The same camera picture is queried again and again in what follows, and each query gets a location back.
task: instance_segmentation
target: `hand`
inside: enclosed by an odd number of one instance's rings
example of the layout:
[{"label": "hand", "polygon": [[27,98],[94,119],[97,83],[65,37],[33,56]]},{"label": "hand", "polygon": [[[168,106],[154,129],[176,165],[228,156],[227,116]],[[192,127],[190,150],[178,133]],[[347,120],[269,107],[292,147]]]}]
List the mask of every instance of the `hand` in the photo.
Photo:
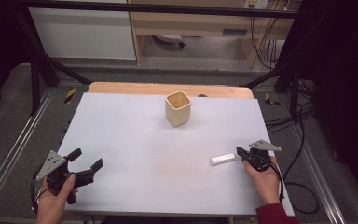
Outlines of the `hand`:
[{"label": "hand", "polygon": [[[277,164],[277,159],[271,157],[271,162]],[[248,161],[243,161],[246,172],[254,181],[255,189],[264,204],[279,203],[279,178],[272,168],[265,172],[258,172]]]},{"label": "hand", "polygon": [[37,212],[37,224],[59,224],[62,222],[63,210],[65,208],[66,199],[73,191],[75,185],[75,175],[70,175],[62,186],[57,196],[52,194],[48,188],[47,178],[43,180],[41,192],[46,190],[39,197],[39,208]]}]

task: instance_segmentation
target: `small white block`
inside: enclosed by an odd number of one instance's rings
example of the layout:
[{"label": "small white block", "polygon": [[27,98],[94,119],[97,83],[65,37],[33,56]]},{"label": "small white block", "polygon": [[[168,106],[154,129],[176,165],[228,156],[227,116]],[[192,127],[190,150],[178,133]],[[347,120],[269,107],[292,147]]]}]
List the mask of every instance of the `small white block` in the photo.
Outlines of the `small white block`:
[{"label": "small white block", "polygon": [[217,165],[223,162],[234,161],[234,160],[235,160],[234,153],[229,153],[226,155],[211,157],[211,165]]}]

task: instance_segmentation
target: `table surface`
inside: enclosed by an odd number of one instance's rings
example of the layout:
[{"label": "table surface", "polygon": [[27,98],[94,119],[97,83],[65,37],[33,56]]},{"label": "table surface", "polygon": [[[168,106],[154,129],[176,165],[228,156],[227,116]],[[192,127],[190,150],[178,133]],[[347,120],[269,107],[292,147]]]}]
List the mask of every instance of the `table surface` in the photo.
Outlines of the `table surface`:
[{"label": "table surface", "polygon": [[[191,97],[211,94],[201,86],[182,86],[192,100],[191,115],[188,123],[174,128],[164,110],[170,85],[160,89],[164,95],[141,95],[119,89],[98,93],[95,87],[101,84],[156,92],[156,84],[95,83],[83,95],[59,154],[82,149],[83,155],[69,164],[74,172],[89,169],[100,158],[104,167],[93,184],[79,189],[77,202],[67,210],[149,216],[255,214],[261,203],[241,158],[216,166],[209,159],[269,140],[257,100]],[[169,93],[178,87],[173,85]],[[293,216],[288,197],[283,205]]]}]

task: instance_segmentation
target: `finger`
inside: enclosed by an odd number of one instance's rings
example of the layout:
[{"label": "finger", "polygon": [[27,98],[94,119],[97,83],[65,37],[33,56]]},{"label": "finger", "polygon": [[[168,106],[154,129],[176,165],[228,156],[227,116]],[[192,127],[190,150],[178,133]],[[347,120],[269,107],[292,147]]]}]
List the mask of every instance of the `finger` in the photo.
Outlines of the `finger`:
[{"label": "finger", "polygon": [[277,158],[274,156],[271,156],[271,162],[274,163],[275,165],[278,164]]},{"label": "finger", "polygon": [[46,189],[48,189],[48,177],[47,176],[45,176],[43,178],[41,191],[46,190]]},{"label": "finger", "polygon": [[71,174],[66,179],[65,183],[63,183],[60,193],[58,193],[57,195],[57,203],[65,204],[68,195],[72,192],[72,189],[74,188],[75,180],[76,180],[75,174]]},{"label": "finger", "polygon": [[248,169],[249,166],[251,166],[251,164],[247,160],[243,161],[243,165],[245,166],[245,170]]}]

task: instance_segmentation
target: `cup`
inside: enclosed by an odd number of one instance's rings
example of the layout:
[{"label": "cup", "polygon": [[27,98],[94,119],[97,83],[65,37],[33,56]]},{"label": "cup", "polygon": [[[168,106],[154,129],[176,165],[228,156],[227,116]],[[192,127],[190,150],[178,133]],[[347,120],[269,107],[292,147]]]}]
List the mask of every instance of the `cup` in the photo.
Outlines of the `cup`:
[{"label": "cup", "polygon": [[174,92],[165,98],[165,114],[174,127],[190,119],[190,109],[190,98],[182,91]]}]

